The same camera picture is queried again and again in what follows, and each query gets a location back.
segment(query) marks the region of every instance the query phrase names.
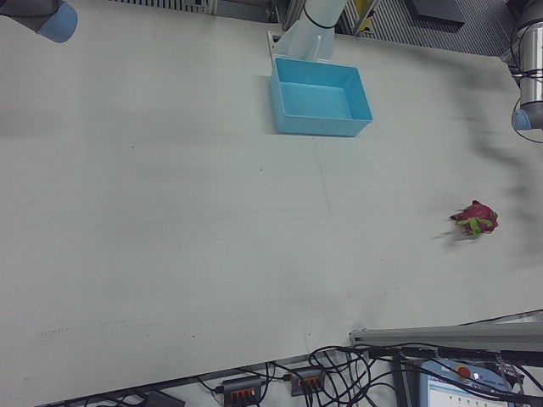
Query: white table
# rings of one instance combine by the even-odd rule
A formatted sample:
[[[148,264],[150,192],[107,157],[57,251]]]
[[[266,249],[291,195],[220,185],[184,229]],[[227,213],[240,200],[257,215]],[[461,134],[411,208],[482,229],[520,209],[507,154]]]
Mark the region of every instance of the white table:
[[[541,308],[543,149],[498,59],[340,37],[374,122],[280,135],[269,25],[70,2],[62,46],[0,23],[0,405]],[[474,198],[501,224],[457,240]]]

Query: black cable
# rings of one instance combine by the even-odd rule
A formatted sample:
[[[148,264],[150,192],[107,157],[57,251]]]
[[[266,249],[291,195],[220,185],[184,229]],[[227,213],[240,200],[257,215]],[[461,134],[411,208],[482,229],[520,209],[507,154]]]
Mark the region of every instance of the black cable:
[[[215,397],[215,395],[216,395],[217,393],[219,393],[219,392],[217,391],[217,389],[216,389],[216,388],[211,388],[210,386],[208,386],[207,384],[205,384],[205,382],[204,382],[202,379],[200,379],[198,376],[195,376],[194,378],[195,378],[196,380],[198,380],[198,381],[200,382],[200,384],[201,384],[202,386],[204,386],[204,387],[211,393],[211,396],[213,396],[213,399],[215,400],[215,402],[216,402],[220,407],[222,407],[221,402],[220,402],[219,400],[217,400],[217,398]]]
[[[522,373],[524,373],[527,377],[529,377],[529,379],[532,381],[532,383],[537,386],[537,388],[539,390],[541,390],[543,392],[543,385],[541,383],[539,383],[539,381],[534,377],[534,375],[532,375],[527,369],[524,369],[522,366],[519,366],[519,365],[515,365],[514,367],[516,367],[517,369],[519,369]]]
[[[318,403],[319,407],[322,407],[321,396],[319,395],[320,393],[319,387],[316,385],[316,382],[312,383],[311,386],[313,387],[313,393],[315,393],[315,396],[316,396],[316,402]]]
[[[266,374],[262,374],[262,373],[259,373],[258,371],[251,371],[249,369],[244,369],[243,367],[237,367],[234,369],[235,371],[242,371],[243,373],[250,373],[251,375],[257,375],[257,376],[260,376],[260,377],[265,377],[266,379],[272,379],[272,380],[284,380],[284,377],[274,377],[273,375],[272,376],[267,376]]]
[[[349,351],[347,348],[342,348],[342,347],[326,347],[325,349],[327,350],[331,350],[332,348],[335,348],[336,350],[340,351],[340,352],[343,352],[345,354],[349,354],[349,353],[354,353],[354,352],[351,352]],[[313,357],[311,359],[311,356],[310,356],[310,363],[312,365],[315,365],[315,366],[319,366],[321,367],[322,369],[327,369],[326,366],[324,366],[321,361],[316,357],[316,352],[320,352],[322,351],[322,348],[321,349],[318,349],[316,350],[315,352],[313,352],[311,354],[311,356]],[[367,367],[367,374],[368,374],[368,379],[371,380],[371,372],[369,371],[369,365],[368,363],[363,359],[363,357],[361,357],[361,355],[357,354],[357,357],[356,357],[356,362],[357,361],[360,361],[362,360],[364,362],[364,364],[366,365]],[[345,404],[345,405],[348,405],[350,404],[350,401],[352,400],[352,396],[350,395],[350,392],[353,391],[354,392],[354,387],[356,387],[357,385],[360,385],[360,381],[362,380],[362,378],[364,377],[364,375],[366,374],[366,372],[364,372],[361,376],[358,376],[356,378],[356,380],[351,383],[350,386],[348,386],[342,393],[338,393],[336,391],[336,396],[335,397],[332,397],[330,396],[328,393],[326,393],[326,391],[323,389],[323,393],[325,393],[325,395],[330,399],[329,402],[325,403],[323,405],[323,407],[327,407],[329,406],[330,404],[333,404],[333,403],[336,403],[338,406],[340,406],[341,404]],[[331,383],[333,384],[333,379],[332,377],[330,377],[330,381]],[[347,401],[343,401],[342,398],[345,397],[345,396],[348,396],[349,400]]]
[[[125,405],[125,407],[134,407],[135,405],[137,405],[137,404],[127,403],[126,401],[124,401],[124,398],[122,400],[115,399],[115,398],[109,396],[108,394],[103,394],[103,395],[101,395],[99,397],[101,397],[104,400],[113,401],[114,403],[117,403],[117,406]]]
[[[56,10],[52,13],[47,14],[34,14],[34,15],[17,15],[17,14],[6,14],[6,13],[0,13],[0,15],[4,17],[9,17],[10,19],[46,19],[47,17],[53,17],[58,11],[60,7],[60,0],[56,0]]]
[[[313,23],[314,25],[316,25],[316,26],[319,27],[319,28],[323,28],[324,30],[329,30],[329,29],[334,28],[334,27],[336,26],[336,25],[334,24],[334,25],[330,25],[329,27],[326,27],[325,25],[322,25],[322,24],[317,23],[315,20],[313,20],[313,19],[311,18],[311,16],[309,15],[309,13],[307,13],[307,9],[305,8],[305,3],[304,3],[304,8],[303,8],[303,10],[304,10],[304,13],[305,13],[305,17],[307,17],[307,19],[308,19],[311,23]]]
[[[517,110],[519,102],[520,102],[520,98],[518,98],[517,102],[515,103],[515,106],[512,108],[512,112],[511,112],[511,127],[512,127],[512,129],[515,131],[515,133],[517,133],[517,135],[521,136],[524,140],[528,140],[529,142],[535,142],[537,144],[543,144],[543,141],[534,140],[533,138],[526,137],[524,134],[522,134],[520,131],[518,131],[517,129],[514,128],[512,120],[513,120],[513,116],[515,114],[515,110]]]
[[[271,376],[270,376],[270,366],[268,365],[267,362],[265,364],[265,367],[266,367],[266,384],[265,384],[264,390],[262,390],[262,394],[260,395],[260,403],[262,403],[262,401],[264,401],[264,397],[268,393],[268,388],[270,387],[270,382],[272,382],[272,380],[277,380],[275,378],[276,366],[273,366],[273,373],[271,374]]]
[[[207,384],[205,384],[205,382],[204,382],[202,379],[200,379],[198,376],[195,376],[194,378],[195,378],[196,380],[198,380],[202,386],[204,386],[205,388],[207,388],[207,390],[208,390],[210,393],[216,393],[216,391],[215,391],[214,388],[209,387],[209,386],[208,386]]]

